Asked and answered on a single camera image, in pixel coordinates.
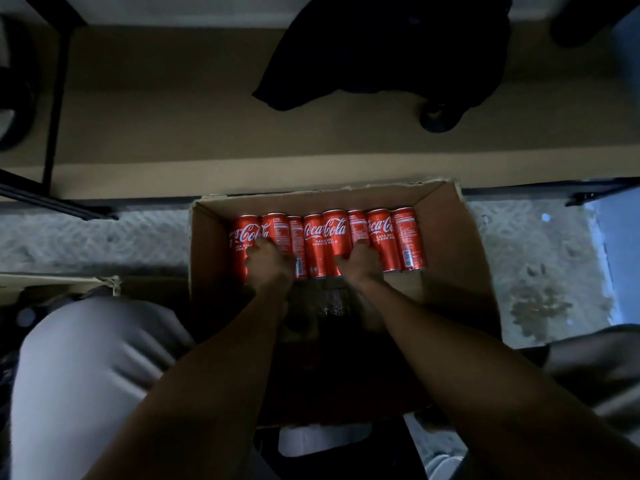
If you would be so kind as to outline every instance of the red soda can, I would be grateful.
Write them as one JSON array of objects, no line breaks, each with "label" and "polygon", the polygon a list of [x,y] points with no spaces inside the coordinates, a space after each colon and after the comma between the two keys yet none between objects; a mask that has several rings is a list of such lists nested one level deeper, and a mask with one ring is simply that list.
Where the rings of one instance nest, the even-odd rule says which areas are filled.
[{"label": "red soda can", "polygon": [[320,214],[312,214],[303,219],[305,227],[305,247],[309,277],[324,278],[328,274],[324,224]]},{"label": "red soda can", "polygon": [[229,233],[229,247],[234,273],[246,283],[246,250],[256,246],[255,238],[262,234],[258,216],[238,217]]},{"label": "red soda can", "polygon": [[424,246],[420,227],[415,216],[415,211],[411,207],[402,207],[392,212],[394,226],[396,227],[396,237],[398,249],[402,256],[402,269],[404,271],[414,271],[427,267],[427,259],[424,256]]},{"label": "red soda can", "polygon": [[369,224],[371,246],[380,254],[384,271],[402,269],[393,218],[388,209],[375,209],[367,212],[367,223]]},{"label": "red soda can", "polygon": [[289,216],[289,227],[291,228],[291,244],[293,246],[293,256],[296,257],[296,279],[301,280],[307,277],[307,258],[305,256],[305,229],[302,226],[302,217]]},{"label": "red soda can", "polygon": [[338,266],[333,262],[335,256],[348,257],[353,249],[347,212],[341,209],[327,210],[322,214],[324,238],[327,243],[327,270],[331,276],[340,276]]},{"label": "red soda can", "polygon": [[273,242],[282,254],[293,254],[289,218],[281,212],[262,216],[262,236]]},{"label": "red soda can", "polygon": [[361,210],[350,210],[347,212],[349,217],[349,231],[351,231],[351,241],[355,244],[358,241],[366,241],[367,245],[371,245],[369,239],[369,224],[367,217]]}]

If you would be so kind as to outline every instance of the black metal frame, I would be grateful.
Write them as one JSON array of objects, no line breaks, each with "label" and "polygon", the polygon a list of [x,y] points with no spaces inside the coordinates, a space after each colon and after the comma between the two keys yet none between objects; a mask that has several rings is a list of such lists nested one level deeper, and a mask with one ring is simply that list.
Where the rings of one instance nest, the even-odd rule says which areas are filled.
[{"label": "black metal frame", "polygon": [[573,207],[603,197],[640,187],[640,177],[602,178],[597,180],[565,180],[542,184],[514,185],[511,187],[489,187],[462,189],[468,200],[506,200],[519,198],[563,198],[565,206]]},{"label": "black metal frame", "polygon": [[80,15],[66,0],[25,0],[60,34],[56,80],[53,90],[49,133],[45,149],[42,181],[36,182],[20,175],[0,169],[0,195],[21,202],[55,210],[70,216],[91,219],[117,219],[110,209],[103,207],[85,207],[72,201],[60,200],[51,196],[51,178],[58,145],[58,129],[62,112],[62,99],[65,92],[69,46],[73,31],[86,25]]}]

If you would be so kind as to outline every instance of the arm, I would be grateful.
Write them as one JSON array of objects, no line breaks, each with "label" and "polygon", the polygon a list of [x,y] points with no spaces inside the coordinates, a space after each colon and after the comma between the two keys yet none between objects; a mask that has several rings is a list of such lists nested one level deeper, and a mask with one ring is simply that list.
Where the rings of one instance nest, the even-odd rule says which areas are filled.
[{"label": "arm", "polygon": [[340,272],[384,318],[474,457],[509,479],[631,478],[640,451],[500,341],[430,313],[382,279],[357,244]]},{"label": "arm", "polygon": [[247,268],[253,300],[162,376],[84,480],[244,477],[294,275],[264,239]]}]

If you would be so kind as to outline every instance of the coca-cola logo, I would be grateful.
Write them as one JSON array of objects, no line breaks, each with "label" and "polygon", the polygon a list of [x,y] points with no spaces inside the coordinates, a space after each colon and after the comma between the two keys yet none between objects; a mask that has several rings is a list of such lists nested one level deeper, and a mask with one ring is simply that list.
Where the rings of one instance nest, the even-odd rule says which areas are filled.
[{"label": "coca-cola logo", "polygon": [[384,221],[372,222],[369,221],[369,233],[370,234],[382,234],[393,232],[394,225],[391,223],[391,217],[387,217]]},{"label": "coca-cola logo", "polygon": [[308,241],[312,237],[322,239],[323,236],[324,226],[312,226],[311,224],[305,225],[305,241]]},{"label": "coca-cola logo", "polygon": [[260,226],[258,224],[247,224],[242,229],[236,229],[230,234],[231,245],[235,242],[252,242],[256,237],[260,237]]},{"label": "coca-cola logo", "polygon": [[347,233],[347,219],[332,217],[324,224],[324,236],[331,237],[334,235],[343,235]]}]

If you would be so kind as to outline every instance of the barcode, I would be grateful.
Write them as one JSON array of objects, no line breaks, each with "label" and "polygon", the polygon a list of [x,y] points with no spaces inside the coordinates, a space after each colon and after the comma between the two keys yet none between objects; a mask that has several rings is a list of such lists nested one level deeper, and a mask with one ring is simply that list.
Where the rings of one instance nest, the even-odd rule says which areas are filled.
[{"label": "barcode", "polygon": [[302,276],[304,275],[305,270],[302,267],[302,258],[297,258],[296,259],[296,276]]},{"label": "barcode", "polygon": [[411,249],[405,249],[402,251],[402,256],[404,258],[404,265],[407,267],[413,267],[413,256],[411,255]]}]

